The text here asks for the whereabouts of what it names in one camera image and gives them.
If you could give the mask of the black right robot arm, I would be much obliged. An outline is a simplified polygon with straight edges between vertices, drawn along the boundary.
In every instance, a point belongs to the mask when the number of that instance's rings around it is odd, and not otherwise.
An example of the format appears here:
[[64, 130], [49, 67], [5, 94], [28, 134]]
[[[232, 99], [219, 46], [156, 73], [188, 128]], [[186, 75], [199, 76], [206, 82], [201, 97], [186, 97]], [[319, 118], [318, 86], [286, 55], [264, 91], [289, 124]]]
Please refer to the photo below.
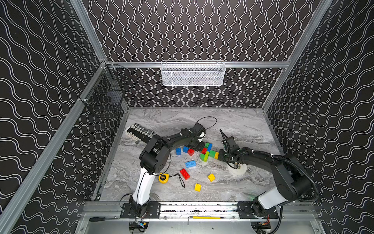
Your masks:
[[317, 184], [296, 157], [275, 155], [249, 147], [240, 148], [234, 137], [228, 137], [222, 130], [220, 133], [224, 148], [219, 151], [219, 161], [236, 171], [250, 165], [273, 175], [275, 186], [253, 199], [251, 209], [254, 213], [263, 213], [296, 200], [314, 202], [319, 199]]

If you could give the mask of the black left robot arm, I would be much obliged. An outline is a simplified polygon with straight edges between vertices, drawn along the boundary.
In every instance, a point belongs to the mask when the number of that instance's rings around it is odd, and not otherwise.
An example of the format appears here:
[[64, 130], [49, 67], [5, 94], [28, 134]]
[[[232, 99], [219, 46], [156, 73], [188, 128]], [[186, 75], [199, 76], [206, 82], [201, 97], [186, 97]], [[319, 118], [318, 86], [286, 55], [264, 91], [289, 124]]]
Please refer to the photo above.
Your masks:
[[171, 136], [154, 134], [139, 124], [128, 127], [126, 132], [136, 140], [146, 143], [139, 156], [141, 168], [139, 181], [130, 198], [131, 204], [136, 207], [149, 202], [153, 181], [164, 169], [171, 157], [171, 151], [182, 146], [201, 151], [205, 145], [203, 138], [206, 136], [205, 127], [198, 122], [192, 128], [182, 128], [180, 132]]

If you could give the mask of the red square lego brick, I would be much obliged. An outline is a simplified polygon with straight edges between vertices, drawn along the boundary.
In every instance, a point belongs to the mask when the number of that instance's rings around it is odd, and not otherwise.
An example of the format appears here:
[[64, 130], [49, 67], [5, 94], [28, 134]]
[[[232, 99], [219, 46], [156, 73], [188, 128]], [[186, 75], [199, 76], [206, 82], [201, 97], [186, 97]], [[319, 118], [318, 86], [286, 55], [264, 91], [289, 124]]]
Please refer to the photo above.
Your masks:
[[188, 155], [189, 156], [192, 157], [194, 155], [194, 153], [195, 153], [195, 151], [193, 149], [188, 149]]

